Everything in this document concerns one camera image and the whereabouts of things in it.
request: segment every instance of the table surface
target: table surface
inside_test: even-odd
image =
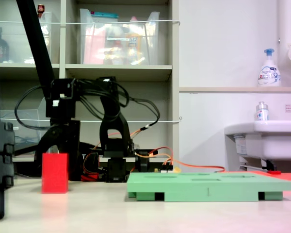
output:
[[[125,183],[40,190],[41,180],[15,180],[0,233],[291,233],[291,192],[283,201],[136,202]]]

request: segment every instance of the green plastic board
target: green plastic board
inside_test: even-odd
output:
[[[291,181],[254,173],[131,173],[129,198],[164,201],[282,200]]]

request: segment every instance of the black clamp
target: black clamp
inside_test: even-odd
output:
[[[4,191],[14,184],[14,144],[13,125],[0,122],[0,218],[4,217]]]

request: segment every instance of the storage bin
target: storage bin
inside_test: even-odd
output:
[[[43,99],[37,109],[18,110],[18,117],[27,125],[32,126],[50,126],[49,119],[45,117],[46,102]],[[32,130],[20,125],[15,117],[14,110],[0,110],[2,122],[13,124],[15,133],[15,149],[30,146],[32,143],[38,143],[46,131]]]
[[[60,25],[52,12],[44,12],[40,19],[41,29],[52,63],[59,63]],[[34,64],[34,59],[22,23],[0,22],[0,63]]]
[[[81,64],[158,65],[158,22],[95,24],[87,9],[81,14]],[[152,12],[148,21],[158,20]]]

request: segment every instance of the soap dispenser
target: soap dispenser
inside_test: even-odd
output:
[[[262,66],[260,71],[260,75],[258,78],[258,86],[281,86],[281,78],[278,67],[275,65],[272,59],[273,49],[266,49],[264,53],[266,53],[266,61]]]

